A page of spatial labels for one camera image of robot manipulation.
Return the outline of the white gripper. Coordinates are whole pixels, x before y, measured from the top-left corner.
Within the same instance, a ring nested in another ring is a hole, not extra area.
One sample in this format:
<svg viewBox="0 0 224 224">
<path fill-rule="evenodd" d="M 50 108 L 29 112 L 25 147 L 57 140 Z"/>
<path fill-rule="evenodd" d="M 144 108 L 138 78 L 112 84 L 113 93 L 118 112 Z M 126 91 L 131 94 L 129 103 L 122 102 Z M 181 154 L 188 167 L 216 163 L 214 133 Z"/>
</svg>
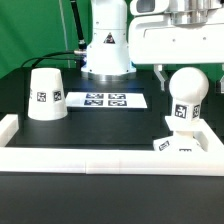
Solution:
<svg viewBox="0 0 224 224">
<path fill-rule="evenodd" d="M 166 88 L 161 64 L 223 63 L 219 80 L 224 94 L 224 0 L 132 0 L 129 54 L 136 64 L 152 64 Z"/>
</svg>

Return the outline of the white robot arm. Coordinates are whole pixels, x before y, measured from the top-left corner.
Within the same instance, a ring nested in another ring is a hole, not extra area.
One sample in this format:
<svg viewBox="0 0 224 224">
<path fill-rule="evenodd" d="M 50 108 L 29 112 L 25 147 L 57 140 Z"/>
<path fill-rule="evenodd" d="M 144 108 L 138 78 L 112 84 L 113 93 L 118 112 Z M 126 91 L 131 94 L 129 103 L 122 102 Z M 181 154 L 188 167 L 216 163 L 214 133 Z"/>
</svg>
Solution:
<svg viewBox="0 0 224 224">
<path fill-rule="evenodd" d="M 91 0 L 86 77 L 117 80 L 151 65 L 224 64 L 224 0 Z"/>
</svg>

